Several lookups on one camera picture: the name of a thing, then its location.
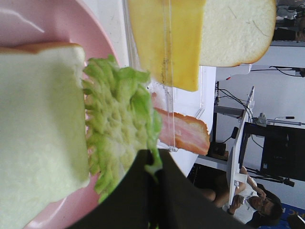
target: lettuce leaf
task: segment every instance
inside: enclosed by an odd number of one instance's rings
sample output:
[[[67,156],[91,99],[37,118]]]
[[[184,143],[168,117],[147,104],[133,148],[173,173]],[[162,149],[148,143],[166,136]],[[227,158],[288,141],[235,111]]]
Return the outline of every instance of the lettuce leaf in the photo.
[[[162,168],[157,149],[162,120],[145,88],[149,73],[119,68],[112,55],[89,59],[83,71],[88,76],[82,84],[89,166],[91,174],[99,174],[95,191],[102,202],[116,188],[140,149],[152,152],[154,164],[145,167],[149,173],[154,175]]]

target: pink plate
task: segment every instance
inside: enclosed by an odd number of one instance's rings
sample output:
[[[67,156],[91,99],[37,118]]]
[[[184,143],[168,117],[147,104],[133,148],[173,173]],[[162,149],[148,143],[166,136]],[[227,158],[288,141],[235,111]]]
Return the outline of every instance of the pink plate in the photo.
[[[53,41],[80,44],[86,59],[115,55],[98,20],[81,0],[0,1],[0,46]],[[88,187],[49,204],[24,229],[61,229],[82,218],[97,206],[95,181],[93,177]]]

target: man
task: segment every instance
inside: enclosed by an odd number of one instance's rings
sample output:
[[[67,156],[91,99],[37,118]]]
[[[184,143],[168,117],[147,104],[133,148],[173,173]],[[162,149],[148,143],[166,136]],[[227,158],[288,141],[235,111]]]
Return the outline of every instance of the man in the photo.
[[[229,188],[225,176],[217,178],[215,190],[203,189],[203,195],[244,224],[252,219],[256,211],[270,219],[280,218],[282,214],[280,203],[266,198],[265,192],[257,187],[257,183],[248,175],[245,167],[240,169],[240,173],[247,175],[247,182],[240,183],[235,189],[232,205],[228,204]],[[244,197],[244,204],[239,202],[239,197]]]

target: bacon slice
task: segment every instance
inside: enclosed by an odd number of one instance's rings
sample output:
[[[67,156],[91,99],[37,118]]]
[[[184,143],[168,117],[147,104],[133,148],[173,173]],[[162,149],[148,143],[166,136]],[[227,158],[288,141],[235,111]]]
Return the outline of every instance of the bacon slice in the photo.
[[[162,116],[163,127],[159,135],[161,142],[172,146],[173,136],[175,146],[195,154],[207,155],[210,147],[210,138],[206,124],[192,116],[184,116],[174,112],[167,113],[165,110],[156,108]]]

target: yellow cheese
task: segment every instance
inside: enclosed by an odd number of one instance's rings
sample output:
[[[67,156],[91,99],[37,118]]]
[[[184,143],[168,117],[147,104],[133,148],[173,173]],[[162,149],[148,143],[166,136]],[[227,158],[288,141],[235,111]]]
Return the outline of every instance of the yellow cheese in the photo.
[[[141,68],[157,81],[198,90],[204,4],[205,0],[128,0]]]

